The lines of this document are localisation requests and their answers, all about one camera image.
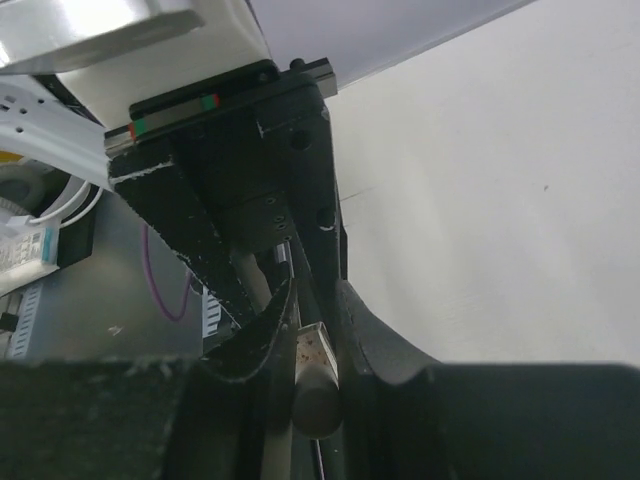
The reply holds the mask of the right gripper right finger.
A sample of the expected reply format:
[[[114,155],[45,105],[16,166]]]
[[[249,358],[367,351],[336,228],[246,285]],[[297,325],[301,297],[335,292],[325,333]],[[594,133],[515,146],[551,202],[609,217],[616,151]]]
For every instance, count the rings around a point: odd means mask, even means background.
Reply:
[[[350,479],[635,479],[639,371],[615,363],[445,363],[336,286]]]

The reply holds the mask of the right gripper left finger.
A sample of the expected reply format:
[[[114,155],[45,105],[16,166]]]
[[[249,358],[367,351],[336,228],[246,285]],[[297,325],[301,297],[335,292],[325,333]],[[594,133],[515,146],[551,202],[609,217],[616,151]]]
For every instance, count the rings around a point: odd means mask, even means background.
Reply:
[[[297,286],[204,358],[5,362],[5,479],[287,479]]]

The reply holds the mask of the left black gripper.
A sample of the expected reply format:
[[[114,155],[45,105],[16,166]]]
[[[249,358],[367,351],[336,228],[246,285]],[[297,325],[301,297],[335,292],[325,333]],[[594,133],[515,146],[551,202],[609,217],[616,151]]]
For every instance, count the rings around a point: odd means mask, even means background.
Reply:
[[[231,252],[296,241],[325,320],[343,277],[327,59],[260,61],[134,104],[107,140],[112,190],[239,325],[255,318]]]

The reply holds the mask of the white nail polish cap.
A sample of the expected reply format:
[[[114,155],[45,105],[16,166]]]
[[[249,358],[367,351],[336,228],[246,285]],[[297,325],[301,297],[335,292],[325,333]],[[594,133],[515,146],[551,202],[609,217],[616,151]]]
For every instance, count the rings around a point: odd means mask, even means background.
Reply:
[[[342,401],[335,379],[325,370],[308,367],[296,380],[292,422],[304,436],[330,437],[342,423]]]

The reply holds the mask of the clear nail polish bottle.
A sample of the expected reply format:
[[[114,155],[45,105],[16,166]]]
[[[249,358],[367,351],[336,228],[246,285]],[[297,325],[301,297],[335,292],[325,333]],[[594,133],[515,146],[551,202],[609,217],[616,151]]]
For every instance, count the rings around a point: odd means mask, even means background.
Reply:
[[[321,368],[338,384],[336,357],[323,322],[306,325],[297,334],[295,380],[310,366]]]

